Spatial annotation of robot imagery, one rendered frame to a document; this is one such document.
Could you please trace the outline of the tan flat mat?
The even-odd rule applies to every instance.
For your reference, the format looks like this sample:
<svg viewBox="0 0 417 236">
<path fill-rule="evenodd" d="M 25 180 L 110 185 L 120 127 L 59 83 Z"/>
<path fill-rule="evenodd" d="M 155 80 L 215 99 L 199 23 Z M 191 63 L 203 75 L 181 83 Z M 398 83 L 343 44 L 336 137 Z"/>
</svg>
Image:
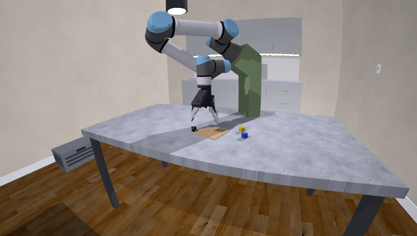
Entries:
<svg viewBox="0 0 417 236">
<path fill-rule="evenodd" d="M 224 135 L 228 132 L 229 132 L 229 130 L 224 130 L 224 129 L 219 129 L 219 128 L 209 126 L 205 129 L 202 129 L 202 130 L 194 133 L 194 134 L 216 140 L 217 138 L 221 137 L 222 135 Z"/>
</svg>

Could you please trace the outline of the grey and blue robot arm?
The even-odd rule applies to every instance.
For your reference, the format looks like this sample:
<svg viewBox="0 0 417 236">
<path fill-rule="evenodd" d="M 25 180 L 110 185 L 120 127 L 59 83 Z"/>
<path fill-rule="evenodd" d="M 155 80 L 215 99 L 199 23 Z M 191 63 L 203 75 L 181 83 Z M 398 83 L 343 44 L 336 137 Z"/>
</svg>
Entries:
<svg viewBox="0 0 417 236">
<path fill-rule="evenodd" d="M 242 51 L 240 45 L 231 42 L 238 34 L 239 27 L 232 19 L 215 23 L 177 20 L 165 11 L 157 11 L 148 19 L 145 39 L 157 52 L 168 55 L 196 72 L 197 84 L 206 86 L 221 73 L 230 72 L 231 63 Z M 210 56 L 195 58 L 170 42 L 168 38 L 175 35 L 208 36 L 206 45 L 222 55 L 225 60 L 211 59 Z M 208 90 L 200 89 L 191 103 L 192 107 L 200 108 L 207 94 Z"/>
</svg>

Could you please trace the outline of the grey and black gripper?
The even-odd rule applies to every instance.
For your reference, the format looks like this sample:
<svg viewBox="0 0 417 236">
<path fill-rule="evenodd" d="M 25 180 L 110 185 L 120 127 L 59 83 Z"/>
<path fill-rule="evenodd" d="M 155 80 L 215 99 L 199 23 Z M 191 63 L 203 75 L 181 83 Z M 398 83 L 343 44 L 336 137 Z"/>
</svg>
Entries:
<svg viewBox="0 0 417 236">
<path fill-rule="evenodd" d="M 208 87 L 208 88 L 206 88 L 206 87 Z M 205 100 L 203 101 L 201 107 L 205 107 L 205 108 L 209 107 L 209 112 L 212 113 L 212 116 L 215 119 L 215 122 L 217 124 L 219 124 L 219 120 L 218 120 L 218 116 L 217 116 L 218 112 L 215 110 L 215 105 L 214 105 L 214 95 L 211 94 L 211 88 L 210 87 L 211 87 L 211 85 L 206 85 L 206 86 L 198 85 L 198 88 L 208 90 L 208 94 L 207 94 Z M 199 111 L 198 107 L 192 107 L 191 121 L 194 119 L 194 116 L 198 111 Z"/>
</svg>

